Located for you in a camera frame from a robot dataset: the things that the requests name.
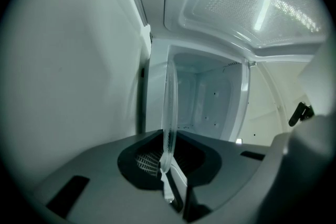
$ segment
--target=black clip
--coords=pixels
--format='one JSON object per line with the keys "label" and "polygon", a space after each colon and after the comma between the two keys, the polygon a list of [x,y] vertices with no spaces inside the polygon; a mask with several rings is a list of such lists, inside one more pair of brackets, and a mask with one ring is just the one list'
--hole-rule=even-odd
{"label": "black clip", "polygon": [[307,106],[305,103],[300,102],[295,109],[293,116],[290,118],[288,124],[293,127],[297,122],[306,120],[314,116],[314,110],[311,106]]}

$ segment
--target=white plastic wall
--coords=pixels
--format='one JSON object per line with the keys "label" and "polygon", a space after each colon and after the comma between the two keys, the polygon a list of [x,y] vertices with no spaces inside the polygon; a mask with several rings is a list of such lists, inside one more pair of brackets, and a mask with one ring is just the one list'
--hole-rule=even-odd
{"label": "white plastic wall", "polygon": [[137,133],[146,30],[133,0],[12,2],[1,32],[1,149],[23,188]]}
{"label": "white plastic wall", "polygon": [[244,144],[271,145],[280,133],[290,132],[288,122],[299,102],[310,101],[298,81],[307,63],[258,63],[250,68],[250,93],[238,138]]}
{"label": "white plastic wall", "polygon": [[[207,59],[210,58],[204,57],[204,63],[201,59],[196,60],[194,66],[199,64],[206,67]],[[221,67],[200,73],[177,72],[178,128],[211,138],[229,140],[241,95],[242,65],[227,67],[223,72],[226,64],[216,62],[212,59],[212,66]]]}

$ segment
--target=black slot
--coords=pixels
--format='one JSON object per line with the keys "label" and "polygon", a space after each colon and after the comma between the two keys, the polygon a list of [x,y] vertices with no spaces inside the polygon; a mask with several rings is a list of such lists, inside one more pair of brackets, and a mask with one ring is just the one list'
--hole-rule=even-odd
{"label": "black slot", "polygon": [[74,176],[47,204],[47,208],[60,217],[66,218],[89,180],[83,176]]}
{"label": "black slot", "polygon": [[264,154],[255,153],[255,152],[251,152],[251,151],[244,151],[244,152],[241,153],[241,156],[248,157],[248,158],[251,158],[251,159],[256,159],[258,161],[262,161],[265,158]]}
{"label": "black slot", "polygon": [[198,204],[192,187],[188,186],[183,218],[190,223],[208,215],[211,212],[212,211],[208,207]]}
{"label": "black slot", "polygon": [[171,205],[179,213],[183,209],[183,200],[182,200],[182,198],[180,196],[180,193],[177,189],[177,186],[175,184],[175,181],[173,179],[172,172],[170,171],[170,169],[166,173],[166,176],[167,176],[167,179],[168,179],[168,182],[169,182],[169,186],[172,189],[172,192],[173,192],[173,195],[174,195],[174,201],[171,203]]}

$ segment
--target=white refrigerator wall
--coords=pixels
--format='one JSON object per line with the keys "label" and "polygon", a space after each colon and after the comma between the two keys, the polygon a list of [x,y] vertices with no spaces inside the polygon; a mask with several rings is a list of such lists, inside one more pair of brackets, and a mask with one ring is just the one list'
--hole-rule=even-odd
{"label": "white refrigerator wall", "polygon": [[139,131],[150,41],[133,0],[14,0],[0,38],[1,151],[23,188]]}
{"label": "white refrigerator wall", "polygon": [[311,104],[298,80],[306,66],[303,62],[270,62],[250,68],[248,105],[238,136],[244,144],[270,146],[276,135],[300,124],[290,127],[288,122],[299,102]]}

